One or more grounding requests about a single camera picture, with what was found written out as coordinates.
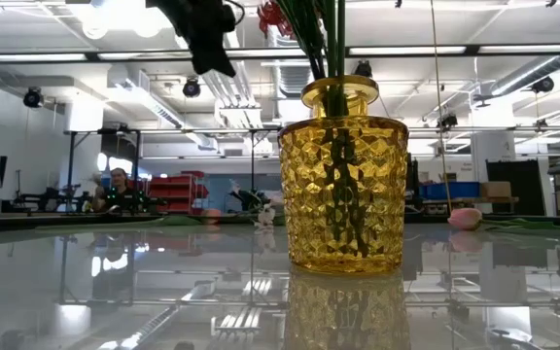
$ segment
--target cardboard box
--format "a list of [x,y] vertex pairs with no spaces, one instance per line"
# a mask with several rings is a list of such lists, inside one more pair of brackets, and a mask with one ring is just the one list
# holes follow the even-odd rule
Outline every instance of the cardboard box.
[[490,181],[481,184],[482,197],[511,197],[511,182]]

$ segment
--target blue bin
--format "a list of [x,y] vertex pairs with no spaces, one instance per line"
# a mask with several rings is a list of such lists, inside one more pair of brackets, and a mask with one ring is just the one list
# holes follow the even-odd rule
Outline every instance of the blue bin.
[[[481,196],[481,185],[476,181],[448,183],[451,198],[477,198]],[[431,184],[420,187],[420,196],[430,200],[446,199],[444,184]]]

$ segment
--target reflective table surface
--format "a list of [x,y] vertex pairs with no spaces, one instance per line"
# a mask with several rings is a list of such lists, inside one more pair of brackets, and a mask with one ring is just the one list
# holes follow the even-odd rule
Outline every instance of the reflective table surface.
[[291,266],[284,227],[0,232],[0,349],[560,349],[560,235],[405,225],[392,275]]

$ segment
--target man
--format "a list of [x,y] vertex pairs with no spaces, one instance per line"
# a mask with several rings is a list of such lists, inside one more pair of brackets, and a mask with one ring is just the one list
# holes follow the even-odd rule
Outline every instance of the man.
[[118,205],[122,210],[131,209],[135,200],[135,191],[127,185],[126,171],[115,168],[111,172],[112,188],[106,190],[99,186],[94,191],[92,209],[94,212],[105,212]]

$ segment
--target pink object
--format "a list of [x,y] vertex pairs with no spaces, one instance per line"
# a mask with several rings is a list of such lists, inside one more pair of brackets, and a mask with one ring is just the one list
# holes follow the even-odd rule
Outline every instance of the pink object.
[[483,214],[478,209],[453,209],[448,223],[458,229],[476,230],[481,225],[481,219]]
[[473,232],[459,231],[451,235],[448,240],[453,244],[456,252],[478,253],[483,248],[483,243]]

